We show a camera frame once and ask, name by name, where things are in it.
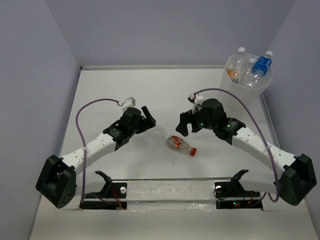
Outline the clear crushed bottle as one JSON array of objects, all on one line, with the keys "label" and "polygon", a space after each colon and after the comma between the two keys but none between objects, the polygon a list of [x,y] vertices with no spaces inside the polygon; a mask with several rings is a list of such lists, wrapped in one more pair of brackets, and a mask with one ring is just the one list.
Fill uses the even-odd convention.
[{"label": "clear crushed bottle", "polygon": [[162,126],[157,125],[150,130],[150,136],[153,140],[166,142],[172,136]]}]

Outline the red cap tea bottle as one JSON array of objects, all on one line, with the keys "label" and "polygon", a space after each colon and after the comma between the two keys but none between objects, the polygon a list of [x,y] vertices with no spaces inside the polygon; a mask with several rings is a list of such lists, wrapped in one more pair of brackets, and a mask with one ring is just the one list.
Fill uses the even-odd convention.
[{"label": "red cap tea bottle", "polygon": [[191,147],[185,140],[175,135],[170,135],[166,140],[166,144],[180,154],[194,156],[197,152],[195,147]]}]

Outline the orange juice bottle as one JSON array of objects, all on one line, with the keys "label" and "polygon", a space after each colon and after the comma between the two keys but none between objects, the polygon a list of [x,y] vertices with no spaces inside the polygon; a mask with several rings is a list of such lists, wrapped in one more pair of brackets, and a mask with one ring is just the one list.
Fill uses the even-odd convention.
[{"label": "orange juice bottle", "polygon": [[238,83],[235,67],[230,64],[226,66],[226,72],[233,83]]}]

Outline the clear bottle white cap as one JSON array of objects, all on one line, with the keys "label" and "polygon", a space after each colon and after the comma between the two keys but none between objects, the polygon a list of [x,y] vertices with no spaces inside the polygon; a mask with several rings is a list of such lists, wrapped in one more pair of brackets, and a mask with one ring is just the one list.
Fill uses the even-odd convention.
[{"label": "clear bottle white cap", "polygon": [[240,82],[240,85],[242,87],[246,87],[246,88],[249,88],[249,89],[253,89],[257,80],[258,80],[258,76],[256,74],[254,74],[252,72],[252,68],[253,66],[255,65],[257,59],[256,58],[250,58],[249,61],[248,61],[248,64],[246,66],[246,69],[243,73],[243,78]]}]

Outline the clear long bottle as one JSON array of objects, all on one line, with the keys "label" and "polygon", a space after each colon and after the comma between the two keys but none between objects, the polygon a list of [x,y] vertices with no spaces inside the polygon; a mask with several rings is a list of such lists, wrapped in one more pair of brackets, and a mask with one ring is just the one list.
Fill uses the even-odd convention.
[{"label": "clear long bottle", "polygon": [[239,47],[237,54],[235,55],[235,63],[234,63],[234,77],[233,82],[235,84],[239,84],[243,75],[244,64],[246,58],[246,49],[244,47]]}]

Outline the blue label water bottle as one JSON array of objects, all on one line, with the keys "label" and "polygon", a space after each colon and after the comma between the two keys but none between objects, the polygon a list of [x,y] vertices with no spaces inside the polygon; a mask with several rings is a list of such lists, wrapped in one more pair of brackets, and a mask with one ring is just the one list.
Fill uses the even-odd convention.
[{"label": "blue label water bottle", "polygon": [[253,67],[251,68],[251,72],[254,77],[264,77],[269,68],[272,65],[272,57],[273,57],[273,52],[272,51],[267,51],[263,56],[259,57]]}]

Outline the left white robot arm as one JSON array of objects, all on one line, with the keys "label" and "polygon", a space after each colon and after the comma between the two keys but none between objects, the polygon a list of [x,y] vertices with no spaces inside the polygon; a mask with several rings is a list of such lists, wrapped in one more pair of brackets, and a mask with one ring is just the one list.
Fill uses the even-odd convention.
[{"label": "left white robot arm", "polygon": [[56,208],[65,207],[84,194],[86,169],[102,157],[117,151],[134,135],[156,126],[148,108],[128,107],[122,116],[104,129],[91,142],[63,156],[49,156],[39,174],[36,190]]}]

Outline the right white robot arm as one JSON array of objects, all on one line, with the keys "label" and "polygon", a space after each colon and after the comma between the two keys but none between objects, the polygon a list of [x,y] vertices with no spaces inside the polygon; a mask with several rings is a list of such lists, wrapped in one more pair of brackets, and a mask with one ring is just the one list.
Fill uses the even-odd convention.
[{"label": "right white robot arm", "polygon": [[297,206],[317,185],[309,156],[297,156],[267,142],[240,120],[228,117],[223,105],[215,98],[195,101],[191,110],[179,115],[175,130],[186,137],[188,125],[191,125],[192,133],[202,129],[213,131],[217,138],[243,150],[273,171],[274,179],[270,182],[243,178],[247,170],[237,173],[230,183],[230,190],[235,196],[242,196],[247,191],[267,192]]}]

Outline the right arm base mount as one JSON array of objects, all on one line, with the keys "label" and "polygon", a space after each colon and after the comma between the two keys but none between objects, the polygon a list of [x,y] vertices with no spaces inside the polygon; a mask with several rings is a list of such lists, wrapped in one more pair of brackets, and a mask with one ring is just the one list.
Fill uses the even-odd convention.
[{"label": "right arm base mount", "polygon": [[228,181],[214,183],[213,195],[216,198],[215,206],[217,210],[263,210],[260,192],[246,191],[240,184],[241,177],[248,172],[247,169],[243,169]]}]

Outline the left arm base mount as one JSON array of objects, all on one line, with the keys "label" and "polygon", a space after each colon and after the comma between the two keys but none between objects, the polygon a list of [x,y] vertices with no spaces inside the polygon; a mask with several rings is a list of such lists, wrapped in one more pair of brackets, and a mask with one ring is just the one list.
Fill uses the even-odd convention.
[{"label": "left arm base mount", "polygon": [[127,209],[127,186],[124,181],[115,182],[102,171],[95,171],[104,180],[104,186],[98,192],[90,192],[85,195],[84,201],[80,202],[82,210],[126,210]]}]

